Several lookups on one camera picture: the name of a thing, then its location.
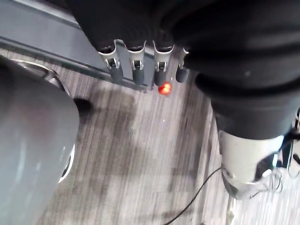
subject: metal robotic arm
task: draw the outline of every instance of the metal robotic arm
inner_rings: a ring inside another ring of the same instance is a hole
[[[100,55],[115,39],[124,40],[132,53],[145,40],[154,40],[158,56],[169,53],[173,44],[189,51],[181,66],[184,62],[184,67],[199,72],[195,84],[211,98],[224,185],[236,198],[250,197],[250,186],[275,167],[300,105],[300,4],[285,0],[68,0],[67,4]],[[156,57],[158,86],[165,80],[168,61],[161,58]]]

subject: silver metal part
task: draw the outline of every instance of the silver metal part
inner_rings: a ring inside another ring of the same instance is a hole
[[[188,54],[188,51],[186,51],[184,48],[180,51],[179,54],[179,69],[183,69],[183,64],[184,64],[184,57]]]
[[[167,71],[169,59],[174,49],[174,46],[168,52],[160,52],[156,49],[154,41],[153,41],[153,45],[154,45],[155,71],[158,72],[160,69],[162,69],[165,72]]]
[[[109,69],[112,69],[112,66],[115,66],[117,69],[120,67],[120,59],[117,51],[116,40],[114,40],[114,50],[110,53],[98,52],[102,60],[106,63],[106,66]]]
[[[56,87],[58,87],[62,91],[66,92],[69,96],[71,96],[67,86],[63,83],[63,81],[59,78],[58,74],[54,70],[49,69],[35,62],[30,62],[26,60],[17,60],[17,59],[11,59],[11,60],[17,62],[20,66],[30,70],[31,72],[40,76],[41,78],[44,78],[45,80],[54,84]],[[68,164],[66,165],[65,171],[62,177],[60,178],[59,183],[61,183],[70,173],[73,165],[74,157],[75,157],[75,144],[73,145]]]
[[[260,192],[280,189],[280,184],[273,185],[274,181],[272,187],[266,183],[274,176],[281,183],[280,176],[274,174],[274,168],[283,139],[283,136],[278,136],[267,140],[251,140],[219,132],[222,179],[230,196],[236,199],[253,198]],[[257,171],[262,173],[259,179],[256,177]]]
[[[131,51],[129,52],[129,60],[131,64],[132,70],[135,70],[136,64],[138,63],[138,68],[142,70],[144,68],[144,54],[145,54],[145,45],[146,41],[144,42],[144,47],[139,51]]]

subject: robotic hand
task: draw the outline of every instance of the robotic hand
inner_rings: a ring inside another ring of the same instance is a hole
[[[168,52],[174,43],[189,51],[184,66],[199,72],[195,83],[211,98],[216,117],[224,185],[235,198],[252,196],[276,166],[300,105],[300,5],[284,0],[67,4],[100,55],[115,39],[131,51],[145,40],[154,40],[157,52]],[[155,74],[157,85],[163,76]]]
[[[198,71],[195,84],[211,98],[224,185],[235,198],[252,196],[256,184],[274,169],[300,105],[300,4],[285,0],[67,0],[67,5],[115,82],[123,76],[116,39],[122,39],[129,50],[136,84],[142,82],[145,41],[155,43],[156,85],[165,79],[174,44],[189,52],[179,67]],[[6,179],[0,193],[10,193],[1,195],[0,219],[4,224],[32,224],[64,170],[75,141],[78,112],[67,95],[2,57],[0,71],[4,96],[0,99],[0,152],[9,159],[0,165],[6,169],[0,170],[0,177]],[[37,106],[40,111],[32,110]],[[32,115],[41,122],[29,124]],[[11,149],[20,151],[12,155]],[[25,164],[26,160],[40,163]],[[10,163],[19,167],[9,170]],[[7,176],[11,173],[15,179]],[[27,182],[31,178],[35,189]],[[31,201],[33,191],[40,198]],[[10,210],[23,214],[12,217]]]

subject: gray rubber tip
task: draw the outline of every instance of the gray rubber tip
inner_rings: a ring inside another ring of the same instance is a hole
[[[111,73],[112,81],[114,83],[121,83],[121,81],[123,79],[123,70],[122,70],[121,65],[119,68],[112,66],[110,73]]]
[[[144,70],[139,68],[132,70],[132,77],[136,85],[142,85],[144,83]]]
[[[176,80],[179,83],[184,83],[188,80],[188,75],[189,75],[189,69],[183,68],[177,68],[176,71]]]
[[[154,83],[158,87],[162,86],[165,83],[165,81],[166,81],[166,74],[167,74],[167,72],[166,71],[164,72],[161,69],[158,72],[157,71],[154,72]]]

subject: striped carpet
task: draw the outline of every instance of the striped carpet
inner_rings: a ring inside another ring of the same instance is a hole
[[[220,167],[210,101],[193,85],[193,75],[186,84],[175,81],[175,59],[168,73],[172,93],[163,97],[157,88],[145,93],[121,87],[16,49],[2,48],[0,53],[54,69],[73,97],[93,104],[80,125],[73,168],[39,225],[162,225]],[[237,202],[232,224],[298,225],[300,181],[283,174],[280,195],[265,193]],[[217,172],[173,224],[225,225],[227,204]]]

